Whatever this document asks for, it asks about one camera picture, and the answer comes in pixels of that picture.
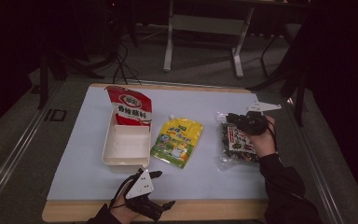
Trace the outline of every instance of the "yellow snack bag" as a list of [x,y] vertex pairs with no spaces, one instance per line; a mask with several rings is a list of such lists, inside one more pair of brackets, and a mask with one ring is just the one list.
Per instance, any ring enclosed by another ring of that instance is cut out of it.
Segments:
[[184,168],[202,132],[202,124],[191,119],[170,119],[164,123],[150,154]]

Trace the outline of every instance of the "food package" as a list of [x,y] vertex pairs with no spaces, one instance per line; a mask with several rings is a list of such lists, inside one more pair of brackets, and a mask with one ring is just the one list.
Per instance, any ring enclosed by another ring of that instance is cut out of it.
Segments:
[[150,126],[152,101],[147,96],[119,86],[108,86],[106,89],[116,107],[117,124]]
[[222,123],[223,156],[222,161],[258,162],[255,148],[249,138],[234,124]]
[[199,142],[202,124],[191,119],[170,119],[162,126],[151,155],[185,168]]

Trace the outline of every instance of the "metal stand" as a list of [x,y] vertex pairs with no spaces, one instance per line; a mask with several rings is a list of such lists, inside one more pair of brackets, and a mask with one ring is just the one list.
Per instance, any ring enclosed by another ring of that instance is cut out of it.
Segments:
[[197,16],[177,15],[173,13],[173,0],[170,1],[170,17],[168,19],[168,42],[165,51],[164,72],[171,71],[172,63],[172,32],[175,30],[187,30],[224,35],[238,35],[240,37],[236,48],[232,49],[232,58],[235,66],[235,73],[238,78],[243,77],[240,52],[243,41],[246,37],[254,8],[250,7],[244,21],[205,18]]

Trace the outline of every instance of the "human arm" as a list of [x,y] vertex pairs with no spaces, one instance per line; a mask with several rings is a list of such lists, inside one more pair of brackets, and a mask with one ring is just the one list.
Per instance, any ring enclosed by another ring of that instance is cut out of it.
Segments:
[[122,190],[116,200],[112,200],[110,206],[104,204],[94,218],[90,218],[87,224],[129,224],[139,216],[125,205]]
[[275,120],[267,119],[269,130],[260,135],[247,135],[259,157],[260,173],[266,180],[267,223],[322,223],[315,206],[304,198],[306,189],[301,176],[293,167],[281,164],[274,140]]

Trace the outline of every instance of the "table leg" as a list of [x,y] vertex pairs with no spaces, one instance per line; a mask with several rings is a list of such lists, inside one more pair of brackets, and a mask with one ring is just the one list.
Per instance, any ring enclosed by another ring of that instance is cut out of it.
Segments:
[[249,8],[248,13],[246,15],[246,20],[243,22],[243,28],[240,34],[240,41],[237,47],[232,49],[232,58],[234,61],[235,74],[237,75],[237,78],[243,78],[240,52],[241,52],[243,40],[245,39],[246,34],[248,32],[248,28],[251,23],[251,18],[254,13],[254,10],[255,9],[253,7]]
[[172,17],[173,17],[173,0],[170,1],[170,17],[168,18],[168,43],[165,50],[164,72],[171,72],[172,62]]

